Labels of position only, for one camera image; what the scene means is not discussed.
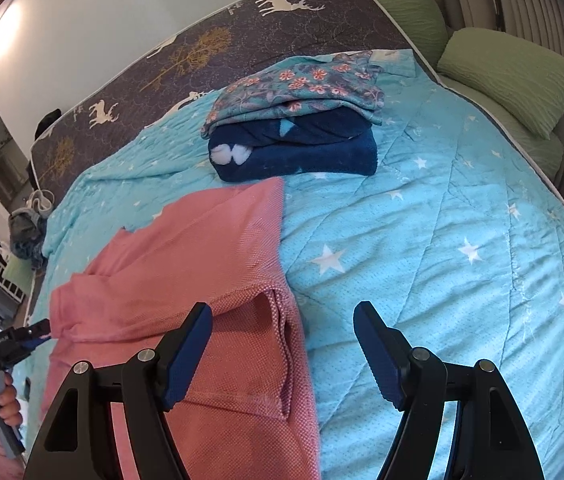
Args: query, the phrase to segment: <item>light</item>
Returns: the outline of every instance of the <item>light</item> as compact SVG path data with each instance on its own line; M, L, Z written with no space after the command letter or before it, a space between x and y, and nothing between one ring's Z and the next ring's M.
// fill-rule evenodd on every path
M12 4L0 18L0 57L13 43L21 18L22 11L17 4Z

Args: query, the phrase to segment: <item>finger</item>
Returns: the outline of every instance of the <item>finger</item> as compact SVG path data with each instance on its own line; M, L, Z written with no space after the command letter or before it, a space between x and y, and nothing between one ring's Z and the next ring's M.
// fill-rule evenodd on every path
M19 425L22 424L22 414L17 413L16 415L10 416L9 418L4 419L4 423L7 426L11 426L12 428L17 428Z
M14 400L11 404L7 404L0 408L0 418L6 420L13 415L17 415L20 412L20 403Z
M17 391L13 386L7 386L0 394L0 406L6 406L15 400Z

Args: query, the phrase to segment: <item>floral fabric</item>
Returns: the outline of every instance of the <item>floral fabric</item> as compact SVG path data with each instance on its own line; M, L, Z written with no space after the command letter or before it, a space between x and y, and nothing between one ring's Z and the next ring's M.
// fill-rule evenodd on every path
M348 107L381 124L384 93L376 86L382 68L373 51L336 54L331 60L297 57L244 77L224 88L201 129L207 139L222 124L280 119Z

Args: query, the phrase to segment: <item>human hand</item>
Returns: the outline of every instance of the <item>human hand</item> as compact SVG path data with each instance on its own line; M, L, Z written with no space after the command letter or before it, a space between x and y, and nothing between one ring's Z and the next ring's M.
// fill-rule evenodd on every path
M20 403L16 399L17 391L13 386L13 378L9 374L4 375L6 388L0 394L0 418L11 427L22 424Z

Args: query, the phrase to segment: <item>folded navy blue fleece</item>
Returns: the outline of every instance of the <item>folded navy blue fleece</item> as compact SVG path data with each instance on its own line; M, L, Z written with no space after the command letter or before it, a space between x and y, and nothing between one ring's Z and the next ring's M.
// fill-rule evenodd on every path
M295 173L373 175L377 146L371 123L351 108L286 119L218 126L209 158L226 182Z

